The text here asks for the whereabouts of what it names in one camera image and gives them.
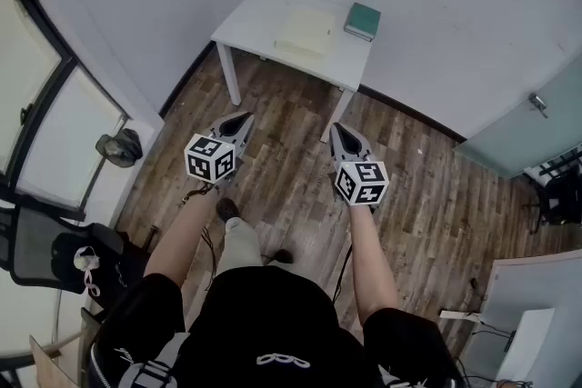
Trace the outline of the frosted glass door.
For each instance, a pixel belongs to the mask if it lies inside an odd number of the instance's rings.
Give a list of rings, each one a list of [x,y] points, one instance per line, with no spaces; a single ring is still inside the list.
[[[582,144],[582,53],[532,93],[547,104],[548,119],[527,97],[455,152],[510,179]]]

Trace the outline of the cream rectangular board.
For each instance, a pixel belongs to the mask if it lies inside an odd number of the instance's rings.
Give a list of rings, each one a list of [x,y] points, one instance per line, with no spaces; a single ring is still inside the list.
[[[294,55],[323,58],[336,18],[333,13],[300,6],[291,11],[275,40],[275,48]]]

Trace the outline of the white flat monitor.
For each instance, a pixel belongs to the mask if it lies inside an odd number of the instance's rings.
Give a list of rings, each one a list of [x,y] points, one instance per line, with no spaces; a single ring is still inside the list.
[[[516,383],[527,379],[547,337],[554,312],[554,308],[523,312],[496,380]]]

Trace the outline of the black window frame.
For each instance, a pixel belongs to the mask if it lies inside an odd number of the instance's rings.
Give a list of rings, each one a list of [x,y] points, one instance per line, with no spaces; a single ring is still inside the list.
[[[83,220],[81,207],[24,188],[25,162],[52,104],[80,62],[39,0],[0,0],[0,200]],[[33,104],[26,123],[20,110]]]

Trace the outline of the white pouch with pink ribbon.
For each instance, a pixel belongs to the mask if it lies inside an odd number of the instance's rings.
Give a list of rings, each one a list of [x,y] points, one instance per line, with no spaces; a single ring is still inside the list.
[[[101,290],[93,282],[93,271],[100,267],[100,258],[92,246],[83,246],[75,252],[74,266],[83,274],[83,283],[86,290],[93,297],[99,297]]]

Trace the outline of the person's right forearm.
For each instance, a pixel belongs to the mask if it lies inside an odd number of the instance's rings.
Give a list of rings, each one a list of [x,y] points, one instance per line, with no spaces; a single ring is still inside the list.
[[[398,293],[368,206],[350,206],[349,217],[356,309],[364,326],[378,310],[397,308]]]

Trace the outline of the green book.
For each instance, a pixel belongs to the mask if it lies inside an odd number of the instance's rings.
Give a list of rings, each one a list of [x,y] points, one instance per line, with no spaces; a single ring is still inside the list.
[[[347,15],[344,31],[372,42],[377,33],[381,13],[376,9],[353,3]]]

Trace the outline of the white power strip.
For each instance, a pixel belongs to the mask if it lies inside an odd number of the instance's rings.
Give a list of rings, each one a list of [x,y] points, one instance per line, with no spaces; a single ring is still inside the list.
[[[442,310],[439,314],[441,319],[448,320],[466,320],[469,322],[479,323],[481,321],[481,313],[475,312],[460,312],[460,311],[449,311]]]

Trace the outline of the person's black shirt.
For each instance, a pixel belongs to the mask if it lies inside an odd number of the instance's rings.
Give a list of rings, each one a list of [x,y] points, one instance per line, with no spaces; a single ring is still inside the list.
[[[464,388],[437,325],[394,308],[372,314],[357,340],[315,283],[275,266],[213,281],[191,325],[179,287],[161,274],[131,288],[88,356],[88,388],[145,388],[125,373],[155,371],[155,388]]]

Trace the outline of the white side table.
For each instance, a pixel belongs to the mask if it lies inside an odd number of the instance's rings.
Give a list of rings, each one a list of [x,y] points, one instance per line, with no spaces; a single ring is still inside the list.
[[[582,249],[496,260],[481,310],[460,360],[471,388],[495,388],[497,371],[523,312],[554,308],[527,379],[532,388],[572,388],[582,376]]]

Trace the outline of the person's left forearm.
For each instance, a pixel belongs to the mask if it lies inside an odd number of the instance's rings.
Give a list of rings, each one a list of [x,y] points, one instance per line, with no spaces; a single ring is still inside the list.
[[[219,191],[215,187],[187,198],[152,252],[144,276],[161,274],[178,287],[184,284],[218,198]]]

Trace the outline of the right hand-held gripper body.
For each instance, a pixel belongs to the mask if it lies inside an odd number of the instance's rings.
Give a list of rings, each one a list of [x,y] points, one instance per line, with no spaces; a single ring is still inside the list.
[[[336,162],[333,186],[349,206],[367,206],[373,213],[383,200],[389,179],[381,161]]]

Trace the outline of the black swivel chair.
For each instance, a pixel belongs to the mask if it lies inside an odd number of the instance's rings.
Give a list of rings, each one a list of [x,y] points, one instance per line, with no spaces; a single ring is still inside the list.
[[[582,225],[582,144],[535,167],[525,169],[537,201],[522,209],[538,209],[536,234],[542,224]]]

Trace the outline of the olive green bag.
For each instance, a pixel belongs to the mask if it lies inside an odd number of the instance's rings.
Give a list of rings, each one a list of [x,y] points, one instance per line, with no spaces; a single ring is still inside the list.
[[[115,136],[103,134],[96,142],[95,149],[107,161],[120,168],[132,167],[143,157],[138,133],[130,128],[121,129]]]

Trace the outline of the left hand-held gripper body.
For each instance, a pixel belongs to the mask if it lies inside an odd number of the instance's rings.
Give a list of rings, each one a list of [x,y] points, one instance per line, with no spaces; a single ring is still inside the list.
[[[213,136],[208,128],[192,136],[184,149],[186,173],[198,181],[218,185],[231,179],[242,165],[237,152],[224,136]]]

